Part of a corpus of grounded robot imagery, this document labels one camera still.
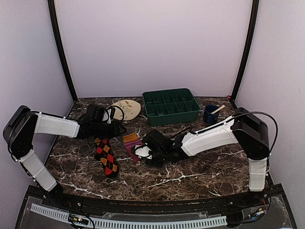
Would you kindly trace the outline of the maroon purple striped sock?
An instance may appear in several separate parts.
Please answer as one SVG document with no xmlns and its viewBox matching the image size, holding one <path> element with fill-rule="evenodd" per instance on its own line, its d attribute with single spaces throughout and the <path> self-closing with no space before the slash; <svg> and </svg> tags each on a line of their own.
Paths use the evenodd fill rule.
<svg viewBox="0 0 305 229">
<path fill-rule="evenodd" d="M 139 162 L 140 159 L 138 158 L 138 156 L 136 156 L 134 154 L 134 149 L 137 146 L 141 146 L 142 145 L 142 142 L 139 139 L 139 137 L 137 136 L 137 134 L 136 133 L 132 133 L 132 134 L 129 134 L 129 135 L 125 135 L 123 137 L 123 143 L 124 143 L 124 147 L 126 148 L 129 156 L 132 158 L 133 162 L 134 163 Z"/>
</svg>

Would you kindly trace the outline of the green compartment tray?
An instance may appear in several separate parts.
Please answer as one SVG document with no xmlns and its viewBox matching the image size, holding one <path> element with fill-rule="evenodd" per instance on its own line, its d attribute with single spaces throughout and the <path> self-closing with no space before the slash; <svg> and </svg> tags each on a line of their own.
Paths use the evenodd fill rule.
<svg viewBox="0 0 305 229">
<path fill-rule="evenodd" d="M 200 106 L 188 88 L 142 94 L 149 126 L 196 121 Z"/>
</svg>

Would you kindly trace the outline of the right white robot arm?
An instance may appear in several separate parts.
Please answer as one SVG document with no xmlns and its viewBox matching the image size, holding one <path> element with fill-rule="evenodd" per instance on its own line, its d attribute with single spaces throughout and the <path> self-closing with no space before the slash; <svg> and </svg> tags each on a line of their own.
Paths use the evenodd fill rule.
<svg viewBox="0 0 305 229">
<path fill-rule="evenodd" d="M 135 146 L 134 154 L 151 166 L 162 167 L 165 161 L 178 162 L 220 146 L 239 144 L 249 161 L 250 191 L 244 195 L 243 203 L 253 207 L 262 198 L 268 159 L 274 147 L 269 143 L 267 124 L 257 115 L 270 116 L 240 107 L 221 122 L 199 131 L 178 134 L 174 139 L 152 130 L 143 138 L 141 146 Z"/>
</svg>

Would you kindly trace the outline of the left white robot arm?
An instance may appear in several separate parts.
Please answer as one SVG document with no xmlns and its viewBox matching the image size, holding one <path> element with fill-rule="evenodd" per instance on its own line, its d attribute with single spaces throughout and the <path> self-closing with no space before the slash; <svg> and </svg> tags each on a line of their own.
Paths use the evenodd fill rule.
<svg viewBox="0 0 305 229">
<path fill-rule="evenodd" d="M 50 192 L 48 199 L 57 208 L 67 204 L 67 197 L 62 194 L 61 185 L 50 174 L 33 148 L 35 134 L 58 135 L 76 139 L 90 137 L 114 138 L 124 134 L 123 118 L 115 119 L 118 106 L 104 108 L 90 104 L 79 119 L 47 114 L 31 110 L 22 105 L 18 108 L 3 130 L 3 138 L 11 157 L 20 163 L 45 191 Z"/>
</svg>

